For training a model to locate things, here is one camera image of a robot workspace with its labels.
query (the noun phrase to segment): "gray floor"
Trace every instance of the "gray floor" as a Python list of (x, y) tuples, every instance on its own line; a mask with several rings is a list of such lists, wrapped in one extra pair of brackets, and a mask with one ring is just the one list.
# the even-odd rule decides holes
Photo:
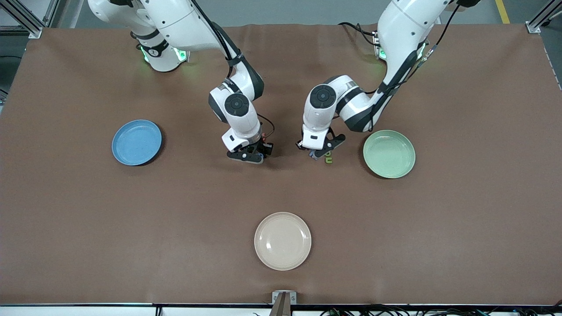
[[(545, 0), (504, 0), (512, 23), (529, 20)], [(372, 24), (377, 22), (388, 1), (374, 0), (200, 0), (207, 15), (222, 26), (246, 24), (337, 24), (343, 21)], [(58, 27), (62, 28), (118, 28), (97, 19), (88, 7), (87, 0), (67, 0), (61, 6)], [(450, 12), (441, 15), (443, 23)], [(494, 0), (482, 0), (478, 5), (459, 12), (455, 24), (495, 24), (501, 18)], [(553, 67), (562, 73), (562, 17), (555, 19), (542, 33)], [(0, 36), (0, 55), (21, 56), (27, 38)], [(0, 58), (0, 88), (8, 90), (19, 60)]]
[[(545, 3), (546, 1), (543, 0), (504, 0), (505, 10), (511, 23), (529, 21)], [(541, 27), (541, 37), (545, 43), (552, 68), (558, 74), (560, 80), (560, 76), (562, 76), (562, 16), (554, 18), (550, 25)]]

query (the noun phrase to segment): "wire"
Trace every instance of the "wire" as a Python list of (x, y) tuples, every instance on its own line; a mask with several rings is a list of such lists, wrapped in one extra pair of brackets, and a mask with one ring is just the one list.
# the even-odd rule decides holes
[(349, 22), (341, 22), (341, 23), (339, 23), (338, 25), (347, 25), (347, 26), (351, 26), (352, 28), (354, 28), (354, 29), (355, 29), (356, 31), (358, 31), (358, 32), (362, 32), (363, 34), (366, 34), (366, 35), (373, 35), (373, 33), (369, 33), (369, 32), (367, 32), (367, 31), (363, 31), (363, 29), (361, 28), (361, 26), (359, 25), (359, 23), (357, 23), (357, 25), (353, 25), (353, 24), (351, 24), (351, 23), (349, 23)]
[[(199, 13), (201, 13), (201, 15), (203, 16), (203, 18), (205, 19), (205, 21), (207, 21), (207, 24), (209, 24), (209, 27), (212, 29), (212, 31), (215, 33), (216, 37), (219, 39), (219, 43), (221, 44), (221, 46), (224, 49), (224, 53), (226, 54), (226, 59), (227, 60), (231, 60), (232, 59), (232, 55), (230, 54), (230, 50), (228, 49), (228, 46), (226, 46), (226, 43), (224, 42), (224, 38), (222, 36), (222, 34), (220, 34), (220, 32), (215, 28), (215, 26), (212, 24), (211, 20), (209, 19), (209, 17), (205, 14), (205, 12), (203, 12), (203, 10), (201, 9), (201, 7), (199, 6), (199, 3), (197, 3), (196, 0), (191, 0), (193, 2), (193, 4), (195, 4), (195, 6), (197, 7), (197, 9), (199, 10)], [(228, 75), (226, 75), (227, 78), (230, 78), (230, 75), (232, 75), (232, 66), (228, 67)]]
[(265, 116), (263, 116), (263, 115), (261, 115), (261, 114), (259, 114), (259, 113), (256, 113), (256, 114), (257, 114), (257, 116), (261, 117), (262, 119), (268, 121), (269, 124), (271, 124), (271, 132), (269, 132), (269, 134), (267, 134), (267, 135), (265, 136), (265, 138), (267, 138), (267, 137), (273, 135), (273, 132), (275, 131), (275, 124), (273, 124), (273, 122), (272, 122), (271, 120), (269, 120), (268, 118), (266, 118)]
[(367, 38), (367, 36), (366, 36), (366, 35), (371, 35), (371, 36), (373, 36), (373, 33), (369, 33), (369, 32), (367, 32), (367, 31), (363, 31), (363, 29), (361, 28), (361, 25), (360, 25), (359, 23), (357, 23), (357, 25), (353, 25), (353, 24), (351, 24), (351, 23), (349, 23), (349, 22), (341, 22), (341, 23), (338, 24), (338, 25), (348, 25), (348, 26), (351, 26), (353, 29), (355, 29), (356, 31), (360, 32), (361, 35), (363, 35), (363, 38), (367, 41), (367, 43), (369, 43), (369, 44), (371, 44), (371, 45), (373, 45), (373, 46), (376, 46), (376, 44), (373, 43), (373, 42), (371, 42), (371, 41)]
[(445, 25), (445, 29), (443, 30), (443, 33), (441, 33), (441, 36), (439, 37), (439, 39), (437, 40), (437, 43), (435, 43), (435, 46), (439, 45), (439, 43), (441, 42), (441, 39), (443, 39), (443, 35), (445, 35), (445, 32), (447, 32), (447, 28), (449, 27), (449, 24), (451, 23), (451, 20), (453, 19), (453, 17), (455, 16), (456, 11), (460, 8), (460, 4), (457, 5), (457, 7), (455, 8), (455, 10), (453, 11), (453, 13), (451, 14), (451, 16), (449, 17), (449, 21), (447, 21), (447, 24)]

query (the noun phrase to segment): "green plate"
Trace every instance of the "green plate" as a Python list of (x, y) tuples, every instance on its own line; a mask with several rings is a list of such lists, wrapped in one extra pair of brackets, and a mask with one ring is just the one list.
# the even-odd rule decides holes
[(412, 170), (416, 162), (416, 152), (406, 136), (385, 129), (367, 138), (363, 145), (363, 158), (374, 173), (396, 179)]

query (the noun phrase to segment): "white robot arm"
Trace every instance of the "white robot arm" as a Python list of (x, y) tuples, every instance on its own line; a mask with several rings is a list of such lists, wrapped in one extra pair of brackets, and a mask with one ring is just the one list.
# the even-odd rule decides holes
[[(457, 0), (470, 7), (479, 0)], [(349, 76), (334, 76), (314, 87), (305, 103), (302, 137), (297, 147), (311, 150), (318, 159), (339, 146), (344, 135), (335, 136), (330, 124), (335, 113), (354, 132), (373, 129), (388, 101), (416, 64), (427, 35), (450, 0), (392, 0), (378, 23), (378, 39), (386, 54), (387, 72), (369, 97)]]
[(127, 26), (137, 39), (150, 66), (172, 71), (190, 51), (219, 49), (229, 66), (227, 78), (209, 94), (209, 105), (230, 129), (222, 139), (234, 160), (260, 164), (273, 144), (262, 138), (261, 124), (252, 101), (264, 91), (261, 76), (240, 49), (195, 0), (88, 0), (102, 21)]

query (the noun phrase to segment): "yellow floor line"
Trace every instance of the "yellow floor line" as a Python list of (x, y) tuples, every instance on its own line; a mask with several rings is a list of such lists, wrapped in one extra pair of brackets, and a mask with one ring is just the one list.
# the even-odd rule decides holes
[(507, 11), (505, 11), (504, 2), (502, 0), (496, 0), (496, 6), (500, 13), (502, 23), (509, 24), (509, 17), (507, 16)]

